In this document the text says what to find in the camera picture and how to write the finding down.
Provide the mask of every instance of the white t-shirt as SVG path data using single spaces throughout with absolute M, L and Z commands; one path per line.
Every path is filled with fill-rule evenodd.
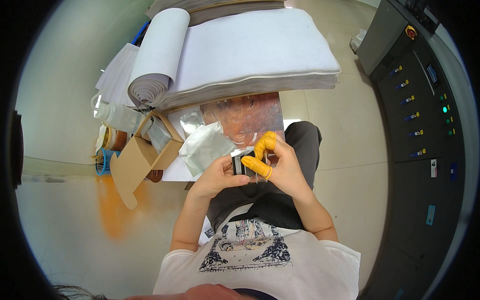
M 251 205 L 232 212 L 197 252 L 168 253 L 153 294 L 183 293 L 210 283 L 255 289 L 279 300 L 357 298 L 360 253 L 258 219 L 228 222 Z

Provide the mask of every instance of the black machine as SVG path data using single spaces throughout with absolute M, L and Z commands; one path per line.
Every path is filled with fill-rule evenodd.
M 428 299 L 475 202 L 473 91 L 453 40 L 422 1 L 382 0 L 357 55 L 376 83 L 390 163 L 384 236 L 359 299 Z

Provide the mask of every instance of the blue basket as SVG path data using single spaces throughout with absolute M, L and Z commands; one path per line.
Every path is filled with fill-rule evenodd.
M 103 152 L 103 164 L 95 164 L 95 171 L 99 176 L 103 174 L 110 174 L 110 159 L 112 154 L 116 153 L 118 157 L 121 153 L 120 151 L 105 150 L 103 148 L 100 148 L 100 150 Z

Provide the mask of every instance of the graphic print on t-shirt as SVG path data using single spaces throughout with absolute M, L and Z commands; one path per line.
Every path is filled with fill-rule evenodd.
M 221 231 L 221 237 L 214 236 L 199 273 L 293 265 L 275 226 L 249 219 L 227 223 Z

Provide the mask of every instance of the hair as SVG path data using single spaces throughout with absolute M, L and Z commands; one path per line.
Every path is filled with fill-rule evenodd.
M 105 295 L 94 295 L 89 290 L 78 286 L 68 286 L 55 284 L 52 286 L 58 295 L 65 300 L 88 299 L 88 300 L 108 300 Z

